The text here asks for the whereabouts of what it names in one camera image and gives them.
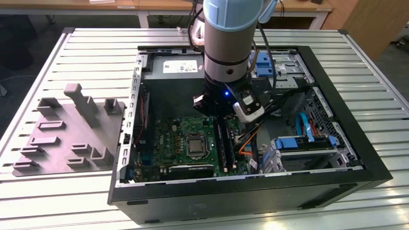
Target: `blue tab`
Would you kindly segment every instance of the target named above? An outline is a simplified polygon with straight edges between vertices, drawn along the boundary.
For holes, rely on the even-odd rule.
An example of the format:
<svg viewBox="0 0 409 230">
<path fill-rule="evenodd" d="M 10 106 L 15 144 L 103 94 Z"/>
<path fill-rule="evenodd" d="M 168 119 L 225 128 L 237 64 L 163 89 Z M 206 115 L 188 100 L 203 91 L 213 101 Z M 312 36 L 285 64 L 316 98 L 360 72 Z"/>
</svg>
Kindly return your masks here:
<svg viewBox="0 0 409 230">
<path fill-rule="evenodd" d="M 297 148 L 297 141 L 296 138 L 280 138 L 284 148 Z"/>
<path fill-rule="evenodd" d="M 265 51 L 260 51 L 256 60 L 256 67 L 269 67 L 271 68 L 271 61 L 268 57 L 268 53 Z"/>
<path fill-rule="evenodd" d="M 313 137 L 313 129 L 312 126 L 308 123 L 308 118 L 305 113 L 299 113 L 297 114 L 297 118 L 296 118 L 296 130 L 297 130 L 297 135 L 301 136 L 303 135 L 303 131 L 301 131 L 301 123 L 304 125 L 304 131 L 305 131 L 305 135 L 308 137 L 308 141 L 309 142 L 315 142 L 315 137 Z"/>
<path fill-rule="evenodd" d="M 273 70 L 272 68 L 257 68 L 256 75 L 259 78 L 272 78 L 273 77 Z"/>
<path fill-rule="evenodd" d="M 267 151 L 267 154 L 264 155 L 261 165 L 264 164 L 264 162 L 267 162 L 267 160 L 268 160 L 268 156 L 269 156 L 269 151 Z"/>
<path fill-rule="evenodd" d="M 332 145 L 333 147 L 336 147 L 336 146 L 337 146 L 337 139 L 336 139 L 333 136 L 329 136 L 328 139 L 331 140 L 331 145 Z"/>
<path fill-rule="evenodd" d="M 280 139 L 276 140 L 276 148 L 277 148 L 279 150 L 283 149 L 283 143 L 281 143 L 281 140 L 280 140 Z"/>
</svg>

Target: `black cable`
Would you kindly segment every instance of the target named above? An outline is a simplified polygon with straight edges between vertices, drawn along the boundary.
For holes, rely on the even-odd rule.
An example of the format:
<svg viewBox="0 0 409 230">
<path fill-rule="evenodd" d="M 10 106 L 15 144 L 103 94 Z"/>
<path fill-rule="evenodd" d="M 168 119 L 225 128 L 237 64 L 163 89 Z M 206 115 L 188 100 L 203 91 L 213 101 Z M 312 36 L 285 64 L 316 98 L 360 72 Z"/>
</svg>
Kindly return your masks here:
<svg viewBox="0 0 409 230">
<path fill-rule="evenodd" d="M 281 17 L 284 17 L 284 13 L 285 13 L 285 7 L 284 7 L 284 3 L 283 3 L 283 1 L 280 0 L 280 3 L 281 3 L 281 14 L 283 14 L 283 16 Z"/>
<path fill-rule="evenodd" d="M 190 40 L 190 45 L 191 45 L 192 48 L 195 47 L 195 45 L 194 45 L 194 43 L 192 43 L 191 26 L 192 26 L 192 23 L 196 21 L 198 16 L 202 14 L 203 11 L 204 11 L 204 9 L 202 8 L 202 9 L 198 11 L 196 15 L 194 16 L 194 19 L 190 21 L 190 24 L 188 24 L 188 40 Z"/>
<path fill-rule="evenodd" d="M 271 68 L 273 70 L 273 86 L 272 86 L 272 89 L 271 89 L 271 94 L 273 96 L 275 92 L 276 92 L 276 85 L 277 85 L 277 73 L 276 73 L 275 59 L 273 59 L 273 55 L 272 55 L 271 48 L 269 48 L 269 45 L 268 45 L 268 37 L 267 37 L 267 34 L 264 33 L 264 29 L 263 29 L 260 22 L 257 22 L 257 26 L 259 26 L 259 29 L 260 29 L 260 33 L 261 33 L 261 36 L 263 36 L 264 43 L 267 45 Z"/>
<path fill-rule="evenodd" d="M 176 23 L 176 26 L 179 26 L 179 24 L 180 24 L 180 22 L 182 22 L 183 19 L 184 19 L 184 15 L 180 16 L 180 19 L 179 19 L 179 21 L 178 21 L 178 23 Z"/>
<path fill-rule="evenodd" d="M 257 163 L 257 167 L 259 167 L 259 149 L 257 149 L 257 134 L 255 135 L 253 139 L 251 140 L 251 146 L 252 146 L 252 159 L 256 161 Z M 255 169 L 251 166 L 251 174 L 259 174 L 259 169 Z"/>
<path fill-rule="evenodd" d="M 311 88 L 312 88 L 311 86 L 303 86 L 299 89 L 287 91 L 285 94 L 276 101 L 273 101 L 273 103 L 272 103 L 272 104 L 275 104 L 273 106 L 272 106 L 272 104 L 265 106 L 265 112 L 260 117 L 276 112 L 283 107 L 288 98 L 291 98 L 295 94 L 297 94 L 300 92 L 308 92 L 311 90 Z"/>
<path fill-rule="evenodd" d="M 191 9 L 191 12 L 190 12 L 190 18 L 188 18 L 187 28 L 188 28 L 190 22 L 191 22 L 191 20 L 192 20 L 192 16 L 195 16 L 195 13 L 196 13 L 196 3 L 192 4 L 192 9 Z"/>
</svg>

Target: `metal slotted table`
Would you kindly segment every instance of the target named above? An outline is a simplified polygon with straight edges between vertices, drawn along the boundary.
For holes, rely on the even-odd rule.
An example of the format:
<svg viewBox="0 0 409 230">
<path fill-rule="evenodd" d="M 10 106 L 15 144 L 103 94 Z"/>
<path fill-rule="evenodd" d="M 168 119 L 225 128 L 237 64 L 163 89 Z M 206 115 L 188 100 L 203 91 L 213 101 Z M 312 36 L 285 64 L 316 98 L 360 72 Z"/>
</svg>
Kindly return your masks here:
<svg viewBox="0 0 409 230">
<path fill-rule="evenodd" d="M 325 208 L 168 222 L 164 229 L 357 229 L 409 225 L 409 105 L 352 41 L 339 31 L 268 30 L 271 45 L 311 46 L 393 180 Z M 256 42 L 263 38 L 256 32 Z M 175 29 L 75 29 L 64 33 L 0 141 L 0 229 L 131 229 L 140 227 L 107 205 L 111 172 L 14 177 L 11 164 L 28 141 L 39 99 L 63 102 L 67 83 L 99 102 L 130 103 L 138 47 L 187 45 Z"/>
</svg>

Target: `floor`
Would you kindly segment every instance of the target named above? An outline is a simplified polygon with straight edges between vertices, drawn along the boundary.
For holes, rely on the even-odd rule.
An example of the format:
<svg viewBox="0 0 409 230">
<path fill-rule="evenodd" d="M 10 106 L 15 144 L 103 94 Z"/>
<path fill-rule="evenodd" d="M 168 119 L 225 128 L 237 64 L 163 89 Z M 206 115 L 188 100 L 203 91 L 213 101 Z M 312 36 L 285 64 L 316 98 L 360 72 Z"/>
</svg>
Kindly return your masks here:
<svg viewBox="0 0 409 230">
<path fill-rule="evenodd" d="M 27 43 L 27 47 L 34 56 L 34 64 L 19 71 L 10 71 L 0 65 L 0 83 L 10 91 L 6 98 L 0 98 L 0 137 L 8 127 L 15 113 L 24 100 L 26 94 L 32 86 L 32 82 L 42 70 L 43 64 L 52 51 L 55 43 L 66 27 L 112 28 L 112 27 L 139 27 L 138 17 L 130 15 L 114 16 L 70 16 L 59 15 L 55 17 L 56 23 L 50 25 L 42 15 L 31 16 L 32 24 L 38 30 L 38 38 Z M 186 27 L 188 17 L 174 16 L 159 23 L 155 16 L 150 16 L 150 26 L 156 28 Z M 409 100 L 409 52 L 399 50 L 391 45 L 384 51 L 376 65 L 387 75 L 388 79 Z"/>
</svg>

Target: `cable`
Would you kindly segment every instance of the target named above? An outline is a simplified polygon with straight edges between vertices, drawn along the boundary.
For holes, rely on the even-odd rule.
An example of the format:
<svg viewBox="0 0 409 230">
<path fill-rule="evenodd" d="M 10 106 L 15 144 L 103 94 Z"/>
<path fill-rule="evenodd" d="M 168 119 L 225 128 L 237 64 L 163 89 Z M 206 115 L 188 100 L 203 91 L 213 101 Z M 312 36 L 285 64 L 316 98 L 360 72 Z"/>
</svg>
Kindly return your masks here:
<svg viewBox="0 0 409 230">
<path fill-rule="evenodd" d="M 260 123 L 256 123 L 255 127 L 245 134 L 243 134 L 243 135 L 240 135 L 240 137 L 237 137 L 237 140 L 241 140 L 248 134 L 251 134 L 256 130 L 256 128 L 263 124 L 263 122 L 264 122 L 264 120 Z"/>
<path fill-rule="evenodd" d="M 192 48 L 195 47 L 195 45 L 194 45 L 194 43 L 192 43 L 191 26 L 192 26 L 192 22 L 196 21 L 198 16 L 202 14 L 203 11 L 204 11 L 204 9 L 202 8 L 202 9 L 198 11 L 198 13 L 195 14 L 194 19 L 190 21 L 190 24 L 188 24 L 188 38 L 190 38 L 190 45 L 191 45 Z"/>
<path fill-rule="evenodd" d="M 257 149 L 257 135 L 253 137 L 253 139 L 251 141 L 251 146 L 252 146 L 252 159 L 257 163 L 256 168 L 251 167 L 251 174 L 257 174 L 257 172 L 259 172 L 259 158 L 260 158 L 259 149 Z"/>
<path fill-rule="evenodd" d="M 280 17 L 284 17 L 285 7 L 284 7 L 283 0 L 280 0 L 280 3 L 281 3 L 281 13 L 280 13 Z"/>
<path fill-rule="evenodd" d="M 7 80 L 14 79 L 14 78 L 23 78 L 23 77 L 36 77 L 36 75 L 19 75 L 19 76 L 12 76 L 12 77 L 10 77 L 10 78 L 6 78 L 6 79 L 0 80 L 0 82 L 7 81 Z"/>
<path fill-rule="evenodd" d="M 252 71 L 255 70 L 256 63 L 257 63 L 257 57 L 259 57 L 259 49 L 257 49 L 257 45 L 256 45 L 255 40 L 253 40 L 253 48 L 255 48 L 255 57 L 253 57 L 253 62 L 251 64 L 251 67 L 249 67 L 249 70 L 248 70 L 248 74 L 252 73 Z"/>
<path fill-rule="evenodd" d="M 276 85 L 277 85 L 277 73 L 276 73 L 275 59 L 273 59 L 273 55 L 272 55 L 271 48 L 269 48 L 269 45 L 268 45 L 268 37 L 267 37 L 267 34 L 264 33 L 264 29 L 263 29 L 260 22 L 257 22 L 257 26 L 259 26 L 259 29 L 260 29 L 260 33 L 261 33 L 261 36 L 263 36 L 264 43 L 267 45 L 271 68 L 273 70 L 273 86 L 272 86 L 272 89 L 271 89 L 271 94 L 273 96 L 275 92 L 276 92 Z"/>
<path fill-rule="evenodd" d="M 142 98 L 142 131 L 140 131 L 140 134 L 139 134 L 139 138 L 136 139 L 135 143 L 138 144 L 139 141 L 140 141 L 140 138 L 142 138 L 142 132 L 143 132 L 143 129 L 146 128 L 146 118 L 144 118 L 144 115 L 143 115 L 143 98 Z"/>
<path fill-rule="evenodd" d="M 183 19 L 184 19 L 184 15 L 180 16 L 180 19 L 179 19 L 179 21 L 178 21 L 178 23 L 176 23 L 176 27 L 179 27 L 179 24 L 180 24 L 180 22 L 182 22 Z"/>
<path fill-rule="evenodd" d="M 289 97 L 292 97 L 295 94 L 300 93 L 300 92 L 308 92 L 311 90 L 311 86 L 303 86 L 301 88 L 299 89 L 295 89 L 295 90 L 289 90 L 285 92 L 285 94 L 283 94 L 283 96 L 276 100 L 273 101 L 272 103 L 269 103 L 267 106 L 265 106 L 265 112 L 264 114 L 271 114 L 273 112 L 276 112 L 284 105 L 287 99 Z"/>
<path fill-rule="evenodd" d="M 188 18 L 187 28 L 188 28 L 190 22 L 191 22 L 191 20 L 192 20 L 192 16 L 195 16 L 195 13 L 196 13 L 196 3 L 192 4 L 192 9 L 191 9 L 191 12 L 190 12 L 190 18 Z"/>
<path fill-rule="evenodd" d="M 251 138 L 247 140 L 247 142 L 244 143 L 244 145 L 241 146 L 240 150 L 239 150 L 239 155 L 252 155 L 251 152 L 243 152 L 244 147 L 247 146 L 247 144 L 249 143 L 249 141 L 252 140 L 252 138 L 256 136 L 257 132 L 259 132 L 260 128 L 256 130 L 256 132 L 251 135 Z"/>
</svg>

